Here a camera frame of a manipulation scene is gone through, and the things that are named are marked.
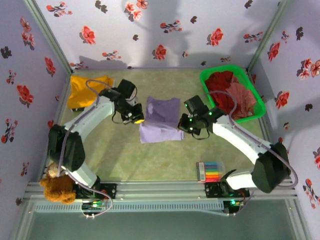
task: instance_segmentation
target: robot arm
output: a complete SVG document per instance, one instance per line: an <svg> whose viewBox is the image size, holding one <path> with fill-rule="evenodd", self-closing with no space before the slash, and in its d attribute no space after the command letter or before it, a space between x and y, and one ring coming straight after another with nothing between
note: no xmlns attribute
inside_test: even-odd
<svg viewBox="0 0 320 240"><path fill-rule="evenodd" d="M288 163L287 150L280 142L271 144L241 126L235 127L225 112L217 107L209 110L198 95L184 104L190 115L182 114L179 129L193 135L199 135L201 129L207 129L208 132L224 138L238 148L254 164L253 169L232 170L221 179L229 192L243 188L258 188L264 193L270 193L290 175L290 169L267 151L270 148Z"/></svg>
<svg viewBox="0 0 320 240"><path fill-rule="evenodd" d="M133 83L123 79L118 87L106 88L99 93L99 102L93 110L91 110L92 106L86 107L81 114L63 126L55 124L49 132L49 157L57 164L59 163L62 142L66 132L74 125L66 141L61 167L68 169L70 174L83 185L99 188L99 177L85 163L83 142L101 121L115 112L121 114L124 124L138 124L144 120L142 105L136 104L135 97L127 100L131 98L135 88Z"/></svg>

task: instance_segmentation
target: yellow cloth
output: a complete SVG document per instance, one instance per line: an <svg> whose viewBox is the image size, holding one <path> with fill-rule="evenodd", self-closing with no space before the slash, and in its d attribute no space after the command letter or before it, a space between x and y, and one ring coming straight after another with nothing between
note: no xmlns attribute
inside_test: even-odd
<svg viewBox="0 0 320 240"><path fill-rule="evenodd" d="M68 108L70 109L78 109L78 108L84 108L88 107L91 104L93 104L97 98L97 95L91 91L86 86L86 81L89 79L98 80L100 82L103 82L105 84L108 84L109 86L113 86L114 79L109 78L108 76L101 76L97 78L87 78L83 76L74 76L72 75L70 78L70 84L71 84L71 94L68 99ZM103 89L107 88L102 83L99 82L89 82L89 87L96 90L98 93L100 93Z"/></svg>

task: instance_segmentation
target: wall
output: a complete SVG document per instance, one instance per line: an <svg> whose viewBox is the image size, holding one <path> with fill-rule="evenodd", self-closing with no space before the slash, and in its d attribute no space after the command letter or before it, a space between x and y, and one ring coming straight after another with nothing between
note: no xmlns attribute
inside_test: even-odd
<svg viewBox="0 0 320 240"><path fill-rule="evenodd" d="M254 66L273 141L288 149L313 239L320 225L320 2L294 0Z"/></svg>
<svg viewBox="0 0 320 240"><path fill-rule="evenodd" d="M73 69L247 67L279 0L36 0Z"/></svg>
<svg viewBox="0 0 320 240"><path fill-rule="evenodd" d="M37 181L67 72L23 1L1 2L0 16L0 240L6 240L28 182Z"/></svg>
<svg viewBox="0 0 320 240"><path fill-rule="evenodd" d="M198 212L35 213L28 240L293 240L284 201L252 201L236 217Z"/></svg>

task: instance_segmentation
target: floral wallpaper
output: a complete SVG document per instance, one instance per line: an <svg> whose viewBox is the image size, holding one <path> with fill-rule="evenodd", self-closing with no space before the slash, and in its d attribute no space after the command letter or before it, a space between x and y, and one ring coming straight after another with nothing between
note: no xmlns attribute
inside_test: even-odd
<svg viewBox="0 0 320 240"><path fill-rule="evenodd" d="M294 0L252 69L273 141L285 145L298 174L296 191L312 239L320 235L319 14L320 2Z"/></svg>
<svg viewBox="0 0 320 240"><path fill-rule="evenodd" d="M0 16L0 239L6 240L28 182L37 181L67 72L23 1L6 1Z"/></svg>
<svg viewBox="0 0 320 240"><path fill-rule="evenodd" d="M279 0L35 2L71 69L247 67L279 7Z"/></svg>

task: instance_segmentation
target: green plastic basket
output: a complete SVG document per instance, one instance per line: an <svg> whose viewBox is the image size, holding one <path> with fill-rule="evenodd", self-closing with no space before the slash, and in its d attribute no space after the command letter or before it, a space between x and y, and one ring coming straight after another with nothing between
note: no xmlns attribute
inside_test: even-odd
<svg viewBox="0 0 320 240"><path fill-rule="evenodd" d="M239 83L243 84L244 87L248 90L250 90L257 103L255 104L255 106L253 107L253 115L249 116L249 117L245 117L245 118L241 118L236 120L237 123L243 123L243 122L247 122L249 120L252 119L258 119L261 118L267 111L266 109L266 105L264 103L264 101L262 101L261 97L259 96L259 94L257 93L255 87L252 85L252 83L250 82L248 76L246 75L245 71L237 66L237 65L233 65L233 64L229 64L229 65L224 65L224 66L218 66L218 67L213 67L213 68L208 68L203 70L200 73L200 81L204 87L204 91L206 93L209 92L207 86L206 86L206 80L210 77L211 74L215 73L215 72L224 72L224 71L230 71L233 72L233 74L237 77L237 79L239 80ZM207 95L209 98L209 102L210 105L214 108L216 106L214 100L212 99L212 97L210 96L210 94Z"/></svg>

